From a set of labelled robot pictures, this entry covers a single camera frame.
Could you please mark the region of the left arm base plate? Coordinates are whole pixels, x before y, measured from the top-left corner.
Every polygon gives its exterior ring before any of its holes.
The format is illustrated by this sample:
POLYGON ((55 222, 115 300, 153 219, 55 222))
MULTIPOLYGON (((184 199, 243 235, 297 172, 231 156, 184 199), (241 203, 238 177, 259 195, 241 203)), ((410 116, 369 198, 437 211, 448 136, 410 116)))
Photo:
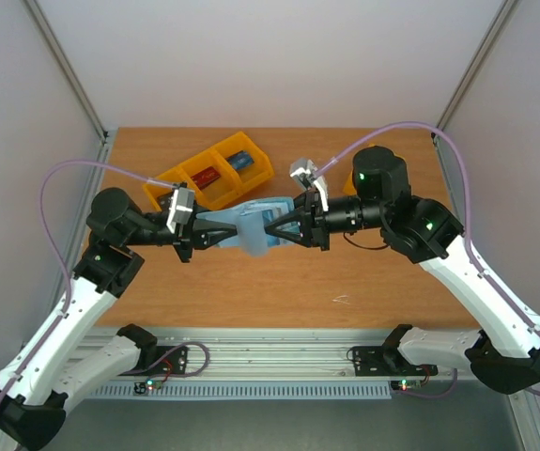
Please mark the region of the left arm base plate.
POLYGON ((163 376, 167 372, 174 375, 183 375, 188 363, 189 347, 182 346, 169 352, 171 346, 157 346, 141 358, 136 367, 122 373, 122 376, 163 376))

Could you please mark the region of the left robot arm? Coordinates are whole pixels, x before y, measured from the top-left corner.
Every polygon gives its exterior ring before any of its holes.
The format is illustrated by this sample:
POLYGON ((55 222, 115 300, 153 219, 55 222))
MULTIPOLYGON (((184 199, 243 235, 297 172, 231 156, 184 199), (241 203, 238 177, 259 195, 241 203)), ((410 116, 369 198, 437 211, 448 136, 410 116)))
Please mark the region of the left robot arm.
POLYGON ((69 412, 120 375, 151 372, 166 361, 157 338, 129 324, 91 357, 66 362, 93 324, 127 290, 144 264, 133 245, 171 245, 188 262, 194 250, 236 236, 234 225, 200 219, 193 191, 172 192, 169 210, 144 213, 126 192, 108 188, 93 199, 89 244, 58 305, 19 354, 0 371, 0 450, 40 450, 69 412))

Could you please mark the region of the teal leather card holder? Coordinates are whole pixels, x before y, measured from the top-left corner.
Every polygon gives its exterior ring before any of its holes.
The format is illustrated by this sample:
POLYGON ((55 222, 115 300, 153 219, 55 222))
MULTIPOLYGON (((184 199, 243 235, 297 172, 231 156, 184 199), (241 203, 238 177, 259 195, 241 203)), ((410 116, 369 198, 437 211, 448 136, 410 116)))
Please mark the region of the teal leather card holder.
POLYGON ((216 245, 218 248, 239 247, 251 257, 264 256, 270 248, 293 245, 264 231, 264 226, 271 221, 293 211, 292 197, 267 197, 237 204, 225 210, 236 210, 239 218, 235 224, 238 235, 216 245))

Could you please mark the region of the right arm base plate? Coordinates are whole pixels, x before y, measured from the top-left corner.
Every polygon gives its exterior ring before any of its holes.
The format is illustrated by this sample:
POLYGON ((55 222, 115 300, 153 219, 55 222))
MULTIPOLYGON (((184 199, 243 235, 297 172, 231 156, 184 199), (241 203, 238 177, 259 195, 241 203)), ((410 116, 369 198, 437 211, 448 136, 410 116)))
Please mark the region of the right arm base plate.
POLYGON ((391 355, 381 346, 356 346, 347 351, 357 377, 433 377, 439 371, 435 365, 413 365, 398 354, 391 355))

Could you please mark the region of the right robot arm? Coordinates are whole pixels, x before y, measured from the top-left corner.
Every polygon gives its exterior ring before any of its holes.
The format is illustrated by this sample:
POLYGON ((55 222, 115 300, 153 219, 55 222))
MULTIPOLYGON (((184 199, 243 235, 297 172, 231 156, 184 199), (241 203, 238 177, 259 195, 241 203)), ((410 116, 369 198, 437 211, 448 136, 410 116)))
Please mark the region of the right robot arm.
POLYGON ((400 324, 377 348, 352 349, 357 375, 431 376, 439 366, 469 371, 505 395, 540 382, 540 315, 479 258, 463 225, 440 202, 412 194, 404 159, 390 149, 359 150, 353 195, 328 198, 316 187, 270 221, 268 235, 326 251, 333 234, 376 228, 384 245, 441 282, 475 318, 465 333, 400 324))

